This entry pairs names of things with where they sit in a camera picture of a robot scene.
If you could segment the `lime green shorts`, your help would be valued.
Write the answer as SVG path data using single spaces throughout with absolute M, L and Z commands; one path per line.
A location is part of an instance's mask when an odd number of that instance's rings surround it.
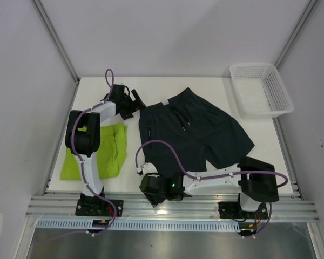
M 97 166 L 100 179 L 115 178 L 127 157 L 127 126 L 122 122 L 100 128 L 100 146 Z M 66 149 L 60 173 L 61 180 L 80 180 L 80 170 L 75 156 Z

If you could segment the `dark green shorts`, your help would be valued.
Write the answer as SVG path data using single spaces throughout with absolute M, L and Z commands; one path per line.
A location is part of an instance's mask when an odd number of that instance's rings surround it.
M 204 172 L 206 162 L 222 169 L 238 163 L 254 143 L 229 114 L 190 88 L 141 110 L 139 130 L 146 162 L 169 177 L 186 171 Z

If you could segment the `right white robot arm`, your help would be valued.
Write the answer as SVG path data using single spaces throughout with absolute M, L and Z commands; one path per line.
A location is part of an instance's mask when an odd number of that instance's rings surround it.
M 165 177 L 151 163 L 143 165 L 140 190 L 152 206 L 181 201 L 186 197 L 236 194 L 236 212 L 249 217 L 261 203 L 279 201 L 275 167 L 270 163 L 245 157 L 239 163 L 217 171 L 173 173 Z

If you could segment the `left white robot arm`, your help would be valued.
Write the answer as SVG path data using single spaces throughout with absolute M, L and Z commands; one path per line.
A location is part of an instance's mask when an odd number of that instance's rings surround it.
M 100 124 L 120 115 L 123 120 L 133 118 L 133 113 L 146 105 L 135 89 L 114 84 L 109 93 L 96 105 L 69 113 L 65 133 L 65 145 L 74 155 L 83 183 L 80 202 L 95 216 L 106 211 L 104 186 L 97 166 L 100 147 Z

